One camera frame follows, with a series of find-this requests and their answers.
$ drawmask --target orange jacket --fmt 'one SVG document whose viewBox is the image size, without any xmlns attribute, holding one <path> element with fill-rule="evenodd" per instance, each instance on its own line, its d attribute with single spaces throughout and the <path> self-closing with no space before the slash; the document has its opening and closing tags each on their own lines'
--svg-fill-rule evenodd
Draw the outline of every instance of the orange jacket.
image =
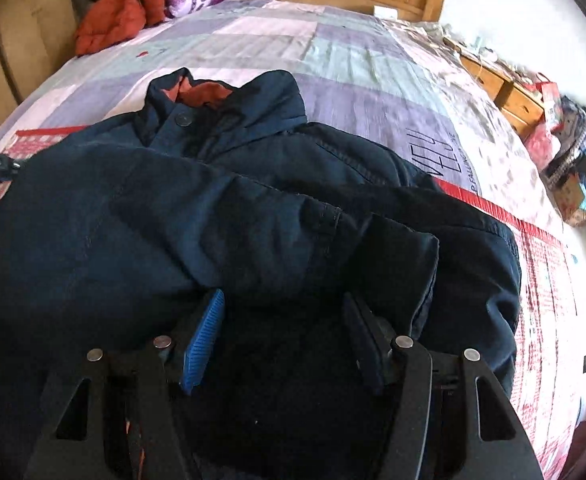
<svg viewBox="0 0 586 480">
<path fill-rule="evenodd" d="M 145 25 L 164 19 L 164 0 L 98 0 L 75 33 L 75 53 L 94 54 L 135 38 Z"/>
</svg>

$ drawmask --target red bag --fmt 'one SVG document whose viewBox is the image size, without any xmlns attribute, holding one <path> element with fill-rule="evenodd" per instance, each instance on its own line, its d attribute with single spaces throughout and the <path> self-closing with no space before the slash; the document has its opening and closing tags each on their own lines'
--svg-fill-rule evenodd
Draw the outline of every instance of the red bag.
<svg viewBox="0 0 586 480">
<path fill-rule="evenodd" d="M 542 119 L 524 141 L 524 147 L 538 171 L 543 171 L 560 151 L 560 140 L 551 133 L 547 123 Z"/>
<path fill-rule="evenodd" d="M 539 81 L 535 84 L 536 89 L 542 94 L 542 103 L 544 104 L 544 120 L 550 131 L 554 132 L 562 127 L 564 120 L 562 113 L 562 101 L 560 98 L 560 89 L 557 83 L 553 83 L 544 74 L 538 73 Z"/>
</svg>

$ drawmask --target pink plastic bag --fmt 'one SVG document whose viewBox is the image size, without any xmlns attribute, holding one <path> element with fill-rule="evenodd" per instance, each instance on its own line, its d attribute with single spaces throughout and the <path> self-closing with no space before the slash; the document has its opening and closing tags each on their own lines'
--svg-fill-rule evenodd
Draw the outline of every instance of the pink plastic bag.
<svg viewBox="0 0 586 480">
<path fill-rule="evenodd" d="M 546 121 L 542 120 L 524 141 L 524 147 L 538 171 L 542 171 L 560 151 L 560 140 L 551 133 Z"/>
</svg>

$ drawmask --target jacket button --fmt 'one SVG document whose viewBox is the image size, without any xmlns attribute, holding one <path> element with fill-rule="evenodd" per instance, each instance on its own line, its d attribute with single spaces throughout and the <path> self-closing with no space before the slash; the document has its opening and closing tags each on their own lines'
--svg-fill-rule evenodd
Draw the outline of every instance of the jacket button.
<svg viewBox="0 0 586 480">
<path fill-rule="evenodd" d="M 178 126 L 188 126 L 189 124 L 191 124 L 193 122 L 193 120 L 186 114 L 179 114 L 177 116 L 175 116 L 175 123 Z"/>
</svg>

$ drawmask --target mattress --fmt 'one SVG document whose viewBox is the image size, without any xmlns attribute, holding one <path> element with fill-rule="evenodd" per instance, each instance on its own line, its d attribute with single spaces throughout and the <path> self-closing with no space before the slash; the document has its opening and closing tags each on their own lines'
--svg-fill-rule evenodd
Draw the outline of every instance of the mattress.
<svg viewBox="0 0 586 480">
<path fill-rule="evenodd" d="M 68 133 L 58 128 L 139 110 L 149 81 L 181 67 L 233 86 L 288 70 L 309 121 L 389 147 L 510 225 L 523 271 L 511 400 L 545 478 L 558 478 L 581 373 L 571 352 L 577 317 L 558 241 L 563 223 L 521 141 L 459 61 L 419 25 L 334 7 L 226 0 L 70 60 L 0 127 L 0 152 L 29 156 Z"/>
</svg>

